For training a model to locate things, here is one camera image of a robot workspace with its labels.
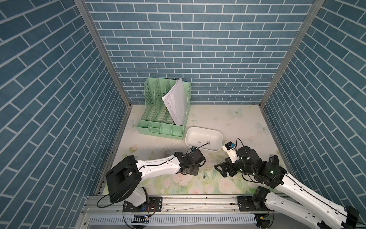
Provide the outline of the white plastic storage box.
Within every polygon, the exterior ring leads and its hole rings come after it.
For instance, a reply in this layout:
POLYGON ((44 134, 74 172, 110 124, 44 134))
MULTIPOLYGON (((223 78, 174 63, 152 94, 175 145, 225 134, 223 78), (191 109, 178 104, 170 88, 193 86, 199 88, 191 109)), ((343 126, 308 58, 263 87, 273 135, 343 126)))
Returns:
POLYGON ((186 133, 185 143, 189 147, 218 152, 222 149, 223 135, 217 130, 191 127, 186 133))

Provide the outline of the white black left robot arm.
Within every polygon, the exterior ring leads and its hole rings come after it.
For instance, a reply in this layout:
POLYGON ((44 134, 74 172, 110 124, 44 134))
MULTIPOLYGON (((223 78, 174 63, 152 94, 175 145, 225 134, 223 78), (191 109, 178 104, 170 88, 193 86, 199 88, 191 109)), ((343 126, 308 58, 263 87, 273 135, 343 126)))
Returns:
POLYGON ((127 156, 106 173, 110 203, 127 201, 136 208, 145 207, 150 200, 141 182, 163 175, 197 176, 205 163, 200 150, 175 152, 172 156, 155 160, 137 160, 134 156, 127 156))

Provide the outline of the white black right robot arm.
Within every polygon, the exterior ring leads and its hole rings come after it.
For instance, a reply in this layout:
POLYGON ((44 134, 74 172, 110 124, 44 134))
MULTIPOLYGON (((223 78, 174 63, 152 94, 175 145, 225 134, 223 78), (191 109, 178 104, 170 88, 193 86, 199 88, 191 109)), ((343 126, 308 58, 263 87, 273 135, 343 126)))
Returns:
POLYGON ((259 186, 249 203, 257 211, 279 212, 313 229, 355 229, 361 223, 359 212, 352 206, 338 205, 302 184, 280 166, 278 156, 263 161, 249 147, 223 146, 225 162, 215 165, 223 176, 253 176, 259 186))

